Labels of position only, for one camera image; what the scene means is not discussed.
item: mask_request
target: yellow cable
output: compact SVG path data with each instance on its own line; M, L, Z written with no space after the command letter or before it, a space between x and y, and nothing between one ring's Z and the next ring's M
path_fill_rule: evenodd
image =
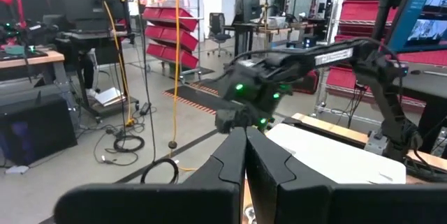
M108 17L110 19L110 24L112 25L112 30L113 30L113 38L115 39L115 47L117 48L117 52L118 52L118 59L119 59L119 69L121 71L121 75L123 77L123 85L124 85L124 90L127 93L127 102L129 104L129 113L127 115L127 123L126 125L129 124L133 124L133 119L131 116L131 99L130 99L130 93L129 93L129 88L127 87L127 77L126 74L124 72L124 63L122 62L122 56L121 56L121 52L119 51L119 42L118 42L118 36L117 36L117 30L115 28L115 21L113 20L113 16L112 13L110 12L109 6L107 4L107 2L103 2L104 3L104 7L107 10L107 14Z
M179 61L180 61L180 17L179 17L179 7L180 0L175 0L175 28L177 31L177 40L175 43L175 78L174 78L174 108L173 108L173 116L174 116L174 136L173 142L175 143L175 139L177 137L177 88L179 84ZM170 150L169 158L173 155L173 150ZM179 166L180 170L185 172L196 171L197 169L193 168L183 168Z

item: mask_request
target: gray floor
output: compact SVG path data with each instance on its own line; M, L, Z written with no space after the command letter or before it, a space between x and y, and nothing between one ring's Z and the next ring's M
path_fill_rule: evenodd
M233 42L230 40L224 47L232 49ZM202 49L215 47L213 42L206 42ZM126 70L129 80L129 89L132 96L139 98L143 104L146 101L144 82L142 79L142 55L136 54L133 48L127 47L124 53L126 59ZM204 78L211 78L219 73L223 63L230 61L230 57L207 56L202 53L202 65L211 68L216 73L206 75ZM150 61L152 72L149 74L148 87L153 106L157 108L154 113L154 127L156 136L156 155L165 156L168 149L168 142L173 138L173 100L162 95L162 91L173 88L173 80L163 76L163 70L159 61L152 59ZM107 89L112 86L112 78L105 74L98 75L98 86ZM295 94L286 97L281 102L277 112L291 116L296 112L309 114L313 111L315 96L306 94ZM329 96L328 107L344 109L349 100ZM382 120L379 112L373 110L370 105L361 104L356 113L362 117ZM410 114L409 117L417 122L419 116ZM323 120L336 122L338 116L330 114L321 114ZM95 127L94 120L89 117L82 117L84 125ZM104 120L100 127L106 124L122 124L121 115L116 115ZM346 119L343 118L340 125L346 125ZM352 128L366 133L369 130L376 129L377 126L365 124L362 122L353 122ZM197 110L194 107L178 103L177 106L177 141L179 147L190 143L198 137L214 129L214 116ZM30 169L26 174L4 174L0 173L0 223L15 224L34 224L44 221L52 215L52 209L59 196L66 191L83 184L88 183L112 183L120 180L126 175L148 165L152 161L151 130L149 124L140 134L146 140L144 149L138 152L139 159L133 165L128 167L117 167L114 165L99 164L93 156L93 149L103 131L98 130L93 133L86 133L78 140L78 146L67 149L55 157L40 160L37 164L41 165ZM224 141L225 135L215 134L196 146L188 149L184 153L176 156L174 159L179 161L182 167L199 167L203 164L209 155ZM105 136L98 146L97 156L105 155L109 159L116 158L119 163L126 163L132 160L133 156L126 154L107 154L105 148L111 148L113 138ZM172 168L161 165L150 173L149 182L166 183L173 174ZM180 181L186 179L190 173L181 173ZM138 183L139 177L131 183Z

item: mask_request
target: office chair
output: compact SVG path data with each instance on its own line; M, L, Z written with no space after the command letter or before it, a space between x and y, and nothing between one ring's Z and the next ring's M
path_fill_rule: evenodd
M224 25L225 25L225 16L223 13L210 13L210 39L213 42L218 44L218 47L212 50L209 50L207 55L210 55L210 52L213 54L217 51L217 56L221 56L221 52L225 52L225 54L229 54L231 57L231 52L227 49L221 48L221 43L225 43L228 39L231 38L230 35L224 33Z

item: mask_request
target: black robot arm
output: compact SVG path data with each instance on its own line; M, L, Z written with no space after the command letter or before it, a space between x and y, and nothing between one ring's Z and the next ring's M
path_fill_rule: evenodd
M421 144L417 127L404 115L398 90L392 83L406 71L396 61L378 51L379 45L367 38L348 40L305 51L277 51L261 61L235 61L219 90L226 100L244 106L220 110L216 126L221 133L231 128L255 125L264 130L272 122L273 112L281 98L290 94L290 84L316 68L349 61L359 83L369 86L383 115L381 134L386 137L381 155L400 160L410 148Z

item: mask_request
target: white label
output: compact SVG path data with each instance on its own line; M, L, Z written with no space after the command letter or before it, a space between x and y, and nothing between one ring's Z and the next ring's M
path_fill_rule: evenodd
M246 67L252 67L253 65L255 65L256 63L253 61L253 60L251 60L251 59L248 59L248 60L242 60L242 61L239 61L241 64L243 64L243 65L245 65Z
M29 30L40 29L41 27L42 27L41 25L36 25L36 26L29 27Z
M315 65L318 67L322 64L328 64L342 59L348 59L352 57L353 48L347 50L340 50L333 53L322 54L315 57Z

